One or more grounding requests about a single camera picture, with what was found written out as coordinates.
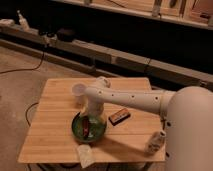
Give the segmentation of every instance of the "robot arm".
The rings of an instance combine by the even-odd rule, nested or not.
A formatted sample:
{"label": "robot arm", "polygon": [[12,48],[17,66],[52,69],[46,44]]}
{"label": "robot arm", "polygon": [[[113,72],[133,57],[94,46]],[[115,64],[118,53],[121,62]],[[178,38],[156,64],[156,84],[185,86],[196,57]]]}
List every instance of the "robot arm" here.
{"label": "robot arm", "polygon": [[88,113],[101,114],[103,104],[112,103],[165,116],[169,101],[175,94],[164,90],[122,91],[109,87],[110,83],[104,77],[87,87],[85,93],[88,97]]}
{"label": "robot arm", "polygon": [[86,113],[100,114],[104,102],[167,114],[166,171],[213,170],[213,93],[200,87],[178,92],[118,91],[99,77],[85,93]]}

